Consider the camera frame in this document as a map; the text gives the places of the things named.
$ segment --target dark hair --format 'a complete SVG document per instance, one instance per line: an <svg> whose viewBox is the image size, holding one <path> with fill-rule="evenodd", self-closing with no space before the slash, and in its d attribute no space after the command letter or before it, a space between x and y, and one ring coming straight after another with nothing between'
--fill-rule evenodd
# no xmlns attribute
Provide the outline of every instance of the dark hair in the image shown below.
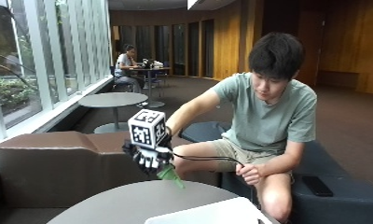
<svg viewBox="0 0 373 224"><path fill-rule="evenodd" d="M124 48L124 51L128 51L128 50L131 50L131 49L135 49L135 46L132 46L132 45L130 45L130 44L126 44L126 45L123 46L123 48Z"/></svg>
<svg viewBox="0 0 373 224"><path fill-rule="evenodd" d="M289 34L269 33L252 48L249 68L265 77L291 80L304 59L305 49L299 38Z"/></svg>

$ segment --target round table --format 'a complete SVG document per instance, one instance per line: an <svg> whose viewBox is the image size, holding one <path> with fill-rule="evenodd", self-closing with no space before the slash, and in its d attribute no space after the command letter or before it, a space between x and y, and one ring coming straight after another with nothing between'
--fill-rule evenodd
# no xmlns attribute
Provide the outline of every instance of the round table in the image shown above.
<svg viewBox="0 0 373 224"><path fill-rule="evenodd" d="M79 104L87 107L114 109L114 123L104 124L95 129L95 133L115 133L128 131L128 124L119 122L119 107L127 105L138 105L147 101L148 96L134 92L108 92L87 95L81 99Z"/></svg>
<svg viewBox="0 0 373 224"><path fill-rule="evenodd" d="M212 185L183 181L182 189L172 180L154 180L111 189L69 208L49 224L143 224L156 217L237 195Z"/></svg>

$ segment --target khaki shorts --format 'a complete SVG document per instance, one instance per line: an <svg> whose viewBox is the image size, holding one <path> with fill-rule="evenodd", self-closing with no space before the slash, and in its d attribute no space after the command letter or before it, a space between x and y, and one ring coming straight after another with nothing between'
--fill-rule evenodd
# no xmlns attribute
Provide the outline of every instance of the khaki shorts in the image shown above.
<svg viewBox="0 0 373 224"><path fill-rule="evenodd" d="M231 157L240 161L243 164L261 164L275 158L277 155L273 152L255 152L240 148L227 138L211 141L215 146L219 157ZM220 161L219 172L232 172L237 165L236 161Z"/></svg>

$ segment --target ceiling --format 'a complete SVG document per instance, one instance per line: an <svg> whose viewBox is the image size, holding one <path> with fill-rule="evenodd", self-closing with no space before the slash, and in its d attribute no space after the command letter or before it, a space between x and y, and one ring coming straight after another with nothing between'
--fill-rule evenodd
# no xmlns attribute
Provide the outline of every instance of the ceiling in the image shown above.
<svg viewBox="0 0 373 224"><path fill-rule="evenodd" d="M107 0L111 10L162 10L188 8L190 10L216 10L235 0Z"/></svg>

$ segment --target wooden wall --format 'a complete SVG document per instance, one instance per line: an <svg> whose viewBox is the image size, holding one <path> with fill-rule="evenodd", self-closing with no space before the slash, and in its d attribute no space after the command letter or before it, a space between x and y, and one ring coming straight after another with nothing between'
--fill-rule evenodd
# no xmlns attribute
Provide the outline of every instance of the wooden wall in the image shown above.
<svg viewBox="0 0 373 224"><path fill-rule="evenodd" d="M188 27L190 22L199 21L202 27L203 21L215 20L215 79L219 80L236 72L249 71L247 59L261 34L271 31L293 33L308 50L299 79L309 85L320 80L373 93L373 0L288 2L240 0L215 11L188 11L187 8L110 11L111 25L184 23ZM203 65L204 62L199 64L202 77Z"/></svg>
<svg viewBox="0 0 373 224"><path fill-rule="evenodd" d="M183 23L186 27L188 27L188 23L191 22L215 20L214 79L220 80L236 72L249 71L247 55L251 52L255 40L261 36L260 16L263 16L263 2L264 0L239 0L224 8L214 11L190 11L187 8L159 11L111 10L110 22L111 27L122 25L174 25ZM112 35L112 44L115 43L115 38L116 37ZM203 46L200 46L199 49L199 54L203 55Z"/></svg>
<svg viewBox="0 0 373 224"><path fill-rule="evenodd" d="M359 74L356 90L373 93L373 0L331 1L320 69Z"/></svg>

